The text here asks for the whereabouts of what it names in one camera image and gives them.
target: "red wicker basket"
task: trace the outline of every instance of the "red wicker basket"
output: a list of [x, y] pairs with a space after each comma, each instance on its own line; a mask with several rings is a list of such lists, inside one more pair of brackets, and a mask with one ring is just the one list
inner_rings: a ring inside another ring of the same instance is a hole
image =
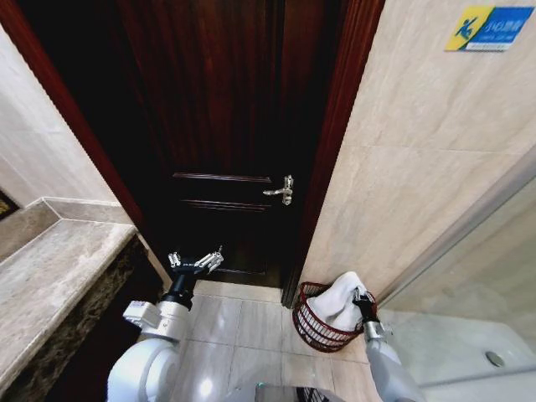
[[299, 299], [292, 312], [292, 321], [301, 339], [309, 346], [320, 352], [333, 353], [344, 348], [363, 332], [363, 325], [359, 323], [355, 331], [341, 331], [330, 327], [312, 312], [306, 303], [307, 298], [320, 295], [328, 287], [329, 285], [303, 282], [300, 285]]

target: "blue and yellow sign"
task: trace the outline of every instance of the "blue and yellow sign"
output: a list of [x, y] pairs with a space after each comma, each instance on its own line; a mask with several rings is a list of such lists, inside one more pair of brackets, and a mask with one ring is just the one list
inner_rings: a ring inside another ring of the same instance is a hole
[[534, 7], [468, 7], [445, 50], [504, 51], [516, 39], [533, 10]]

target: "marble wall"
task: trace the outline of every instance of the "marble wall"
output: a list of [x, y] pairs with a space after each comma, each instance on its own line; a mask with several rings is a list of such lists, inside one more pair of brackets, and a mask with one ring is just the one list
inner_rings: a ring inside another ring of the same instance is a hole
[[2, 27], [0, 188], [21, 206], [43, 196], [116, 201]]
[[505, 53], [443, 51], [473, 3], [387, 0], [302, 281], [379, 294], [536, 142], [536, 16]]

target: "door frame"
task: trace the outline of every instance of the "door frame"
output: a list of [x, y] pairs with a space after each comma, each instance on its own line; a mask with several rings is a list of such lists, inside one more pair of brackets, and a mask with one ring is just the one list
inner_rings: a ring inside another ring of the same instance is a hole
[[[312, 176], [300, 219], [296, 254], [282, 292], [281, 303], [286, 307], [291, 307], [294, 301], [384, 2], [346, 0], [342, 7], [337, 53]], [[147, 224], [142, 210], [108, 159], [15, 0], [0, 2], [0, 23], [153, 251], [157, 255], [167, 254], [165, 250], [158, 249], [157, 237]]]

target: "beige floor tile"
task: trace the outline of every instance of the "beige floor tile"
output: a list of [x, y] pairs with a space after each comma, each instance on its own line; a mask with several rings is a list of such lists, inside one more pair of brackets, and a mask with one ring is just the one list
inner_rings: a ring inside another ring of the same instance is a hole
[[227, 393], [233, 347], [188, 341], [173, 402], [219, 402]]
[[258, 302], [281, 303], [281, 289], [216, 281], [197, 281], [195, 295], [233, 297]]
[[246, 384], [281, 385], [281, 352], [234, 348], [229, 391]]
[[241, 300], [224, 297], [202, 297], [193, 312], [195, 323], [190, 338], [195, 341], [235, 344]]
[[190, 309], [190, 313], [188, 314], [190, 326], [188, 329], [188, 338], [192, 337], [193, 333], [193, 326], [195, 325], [195, 321], [197, 320], [199, 311], [201, 310], [201, 306], [203, 305], [204, 299], [206, 299], [206, 296], [194, 296], [192, 298], [192, 308]]
[[283, 385], [316, 387], [334, 391], [329, 358], [283, 353], [281, 361]]
[[368, 364], [332, 360], [335, 394], [346, 402], [381, 402]]
[[329, 357], [328, 353], [320, 353], [307, 345], [298, 335], [292, 322], [292, 310], [288, 308], [281, 309], [281, 325], [283, 328], [281, 351], [287, 353], [306, 354], [307, 356]]
[[296, 389], [294, 387], [264, 387], [260, 390], [259, 400], [269, 402], [296, 401]]
[[281, 351], [281, 309], [275, 303], [243, 301], [236, 345]]
[[336, 360], [349, 360], [351, 362], [369, 363], [367, 352], [365, 351], [365, 337], [359, 335], [342, 350], [330, 353], [330, 357]]

